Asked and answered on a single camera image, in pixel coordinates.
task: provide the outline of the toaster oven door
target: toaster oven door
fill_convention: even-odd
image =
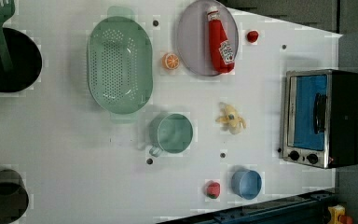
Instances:
[[[324,150],[327,76],[290,79],[288,146]]]

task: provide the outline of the table surface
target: table surface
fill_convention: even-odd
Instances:
[[[44,63],[29,89],[0,93],[0,170],[18,171],[31,195],[21,219],[156,223],[334,187],[335,170],[283,161],[277,148],[286,71],[337,68],[340,35],[231,10],[240,33],[232,74],[200,77],[182,65],[168,72],[160,59],[176,51],[174,27],[191,2],[17,1],[16,14],[5,26],[32,37]],[[113,124],[87,85],[88,37],[112,5],[135,11],[154,50],[152,99],[130,125]],[[153,19],[159,20],[158,28]],[[253,29],[261,34],[257,45],[244,40]],[[246,130],[232,135],[214,122],[220,102],[238,108]],[[195,137],[183,154],[162,155],[148,165],[147,126],[161,111],[187,115]],[[227,153],[223,159],[221,152]],[[241,167],[262,175],[254,200],[230,189],[229,180]],[[210,180],[222,186],[217,200],[203,194]]]

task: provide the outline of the orange slice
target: orange slice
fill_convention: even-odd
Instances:
[[[166,53],[164,57],[162,57],[162,66],[166,69],[176,69],[179,67],[179,57],[174,53]]]

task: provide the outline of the yellow object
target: yellow object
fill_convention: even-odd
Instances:
[[[341,205],[337,205],[328,207],[328,210],[331,214],[331,220],[327,224],[342,224],[342,222],[338,221],[338,217],[345,215],[345,208]]]
[[[241,126],[243,129],[246,128],[245,120],[240,117],[234,106],[226,105],[224,111],[225,116],[218,118],[216,122],[228,124],[234,134],[241,132]]]
[[[174,53],[166,53],[164,57],[162,57],[162,66],[166,69],[176,69],[179,67],[179,57]]]

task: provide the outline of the black pan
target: black pan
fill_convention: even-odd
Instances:
[[[42,56],[34,41],[27,35],[4,28],[13,70],[5,73],[0,58],[0,92],[22,91],[31,86],[42,70]]]

